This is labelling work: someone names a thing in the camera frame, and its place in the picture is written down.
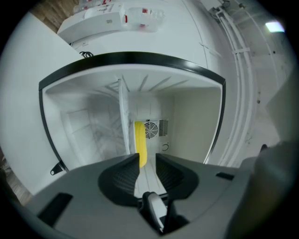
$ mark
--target vent slot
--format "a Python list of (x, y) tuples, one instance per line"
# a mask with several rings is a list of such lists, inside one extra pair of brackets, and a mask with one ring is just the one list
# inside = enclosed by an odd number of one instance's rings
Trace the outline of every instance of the vent slot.
[(145, 137), (151, 139), (158, 133), (158, 126), (153, 122), (147, 122), (145, 126)]
[(168, 134), (168, 120), (161, 119), (159, 121), (159, 136), (166, 136)]

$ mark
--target ventilation fan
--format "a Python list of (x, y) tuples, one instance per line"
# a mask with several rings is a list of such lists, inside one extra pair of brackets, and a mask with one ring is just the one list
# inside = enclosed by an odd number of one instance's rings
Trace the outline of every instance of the ventilation fan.
[(145, 137), (151, 139), (155, 137), (158, 133), (158, 126), (153, 122), (147, 122), (145, 126)]

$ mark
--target white pipe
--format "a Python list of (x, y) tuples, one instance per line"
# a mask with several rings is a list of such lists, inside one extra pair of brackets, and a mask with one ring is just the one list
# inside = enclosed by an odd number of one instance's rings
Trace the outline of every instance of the white pipe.
[(271, 57), (271, 60), (272, 60), (272, 64), (273, 64), (273, 69), (274, 69), (274, 73), (275, 73), (275, 78), (276, 78), (276, 85), (277, 85), (277, 89), (279, 89), (279, 80), (278, 80), (278, 75), (277, 75), (277, 70), (276, 70), (276, 67), (275, 67), (275, 61), (274, 61), (274, 58), (273, 58), (273, 54), (272, 54), (272, 51), (270, 49), (270, 46), (269, 44), (267, 43), (267, 40), (262, 32), (262, 30), (260, 29), (260, 27), (258, 26), (257, 22), (253, 19), (253, 17), (249, 14), (249, 12), (247, 12), (245, 9), (244, 11), (246, 12), (246, 14), (248, 15), (248, 17), (253, 21), (253, 23), (255, 24), (256, 28), (258, 29), (258, 31), (260, 32), (261, 36), (262, 36), (262, 39), (265, 41), (266, 43), (266, 46), (267, 46), (267, 49), (269, 51), (269, 54), (270, 54), (270, 57)]
[[(229, 24), (231, 25), (233, 31), (235, 32), (238, 41), (240, 42), (241, 47), (244, 49), (246, 48), (246, 45), (244, 43), (243, 38), (241, 37), (240, 32), (238, 31), (237, 27), (235, 26), (235, 24), (233, 23), (233, 21), (231, 20), (231, 18), (229, 17), (229, 15), (223, 11), (223, 14), (225, 16), (225, 18), (227, 19), (227, 21), (229, 22)], [(228, 162), (228, 166), (231, 166), (232, 163), (235, 161), (235, 158), (237, 157), (237, 155), (239, 154), (241, 147), (245, 141), (245, 137), (249, 128), (249, 123), (250, 123), (250, 119), (251, 119), (251, 115), (252, 115), (252, 111), (253, 111), (253, 75), (252, 75), (252, 67), (251, 67), (251, 62), (250, 62), (250, 58), (249, 58), (249, 53), (248, 52), (244, 52), (244, 57), (245, 57), (245, 62), (247, 64), (248, 67), (248, 84), (249, 84), (249, 105), (248, 105), (248, 110), (247, 110), (247, 117), (245, 120), (245, 124), (243, 126), (242, 129), (242, 134), (241, 134), (241, 138), (238, 141), (237, 147), (235, 147), (235, 152), (233, 154), (232, 157), (230, 157), (230, 161)]]
[[(232, 44), (233, 44), (233, 50), (237, 50), (238, 49), (238, 45), (236, 43), (234, 34), (231, 31), (231, 28), (228, 26), (227, 22), (223, 19), (223, 17), (220, 18), (221, 22), (224, 25), (224, 28), (227, 30), (228, 35), (231, 37), (232, 40)], [(235, 54), (238, 60), (238, 64), (239, 64), (239, 68), (240, 68), (240, 75), (241, 75), (241, 80), (240, 80), (240, 86), (238, 86), (237, 90), (239, 93), (239, 98), (237, 98), (237, 110), (235, 113), (235, 118), (234, 118), (234, 122), (233, 122), (233, 127), (232, 127), (232, 131), (230, 133), (229, 139), (228, 139), (228, 143), (224, 149), (224, 153), (223, 153), (223, 157), (221, 158), (219, 164), (223, 164), (226, 163), (227, 158), (229, 156), (229, 153), (233, 146), (236, 143), (237, 137), (233, 137), (234, 134), (236, 134), (240, 128), (241, 128), (241, 124), (242, 124), (242, 119), (243, 119), (243, 115), (244, 115), (244, 105), (245, 105), (245, 76), (244, 76), (244, 70), (243, 70), (243, 65), (242, 65), (242, 61), (241, 61), (241, 56), (240, 53)], [(239, 99), (241, 97), (241, 105), (239, 107), (238, 103), (239, 103)]]

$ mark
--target fan grille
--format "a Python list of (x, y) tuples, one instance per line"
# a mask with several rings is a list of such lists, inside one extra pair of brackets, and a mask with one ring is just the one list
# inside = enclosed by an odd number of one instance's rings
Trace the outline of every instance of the fan grille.
[(150, 139), (156, 136), (158, 133), (158, 126), (155, 123), (148, 122), (144, 124), (145, 126), (145, 137)]

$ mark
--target yellow object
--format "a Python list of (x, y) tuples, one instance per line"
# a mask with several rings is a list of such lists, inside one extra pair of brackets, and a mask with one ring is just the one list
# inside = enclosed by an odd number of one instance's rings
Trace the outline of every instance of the yellow object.
[(142, 122), (135, 122), (135, 141), (136, 152), (139, 153), (139, 168), (142, 168), (148, 160), (145, 126)]

